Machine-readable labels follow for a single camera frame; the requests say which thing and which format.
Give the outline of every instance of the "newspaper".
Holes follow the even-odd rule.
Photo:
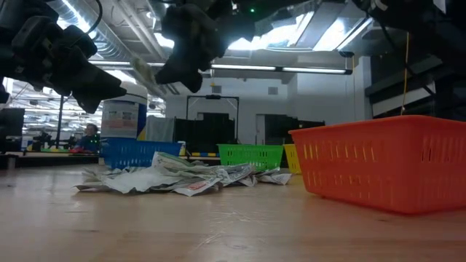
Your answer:
[[[175,192],[192,197],[225,186],[254,187],[258,182],[286,185],[291,174],[280,168],[256,172],[251,164],[207,167],[166,153],[156,152],[150,167],[127,167],[122,170],[84,169],[79,190],[131,192]]]

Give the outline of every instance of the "yellow basket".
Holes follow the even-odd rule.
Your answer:
[[[294,144],[283,145],[285,147],[286,159],[288,160],[288,167],[290,172],[294,174],[301,174],[301,168],[299,167],[298,154],[296,153],[296,147]]]

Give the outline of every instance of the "crumpled newspaper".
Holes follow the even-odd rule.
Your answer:
[[[280,168],[256,172],[251,164],[206,167],[166,153],[156,152],[151,167],[127,167],[123,170],[90,170],[83,172],[79,190],[131,192],[173,191],[192,197],[226,186],[255,186],[258,182],[285,185],[291,174],[279,174]]]
[[[143,58],[137,54],[133,54],[130,64],[134,69],[136,79],[146,87],[149,94],[159,96],[158,89],[164,94],[167,93],[163,84],[157,84],[152,67]]]

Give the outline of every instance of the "wooden surface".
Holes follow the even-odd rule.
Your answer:
[[[81,168],[0,173],[0,261],[466,261],[464,210],[381,213],[300,177],[191,198],[78,193]]]

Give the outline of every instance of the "orange basket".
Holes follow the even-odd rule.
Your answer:
[[[308,192],[397,213],[466,206],[466,123],[427,116],[290,131]]]

